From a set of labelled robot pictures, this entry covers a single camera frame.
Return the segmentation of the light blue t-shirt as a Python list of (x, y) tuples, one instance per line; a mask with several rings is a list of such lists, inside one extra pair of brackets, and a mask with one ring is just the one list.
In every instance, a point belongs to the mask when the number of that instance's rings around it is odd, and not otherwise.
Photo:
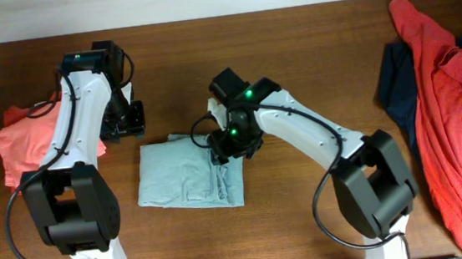
[(140, 147), (138, 205), (161, 208), (230, 208), (245, 205), (243, 159), (214, 165), (203, 135), (170, 134)]

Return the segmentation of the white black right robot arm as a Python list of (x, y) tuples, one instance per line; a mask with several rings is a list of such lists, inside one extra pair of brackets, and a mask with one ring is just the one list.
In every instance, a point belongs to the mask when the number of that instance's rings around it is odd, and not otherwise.
[[(312, 213), (326, 236), (363, 250), (365, 259), (412, 259), (405, 231), (419, 188), (390, 134), (377, 130), (365, 135), (335, 124), (268, 78), (250, 84), (225, 69), (211, 80), (209, 90), (213, 96), (207, 111), (219, 125), (208, 139), (215, 164), (250, 159), (261, 148), (263, 135), (276, 136), (325, 170)], [(321, 221), (318, 201), (328, 181), (339, 211), (363, 243), (338, 238)]]

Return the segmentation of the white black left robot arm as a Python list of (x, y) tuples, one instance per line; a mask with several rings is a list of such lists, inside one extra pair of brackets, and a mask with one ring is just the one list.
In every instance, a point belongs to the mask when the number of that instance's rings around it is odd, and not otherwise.
[(17, 188), (43, 243), (70, 259), (128, 259), (119, 240), (119, 202), (97, 159), (101, 140), (145, 134), (144, 105), (124, 75), (131, 61), (111, 40), (63, 56), (52, 142), (40, 168), (23, 173)]

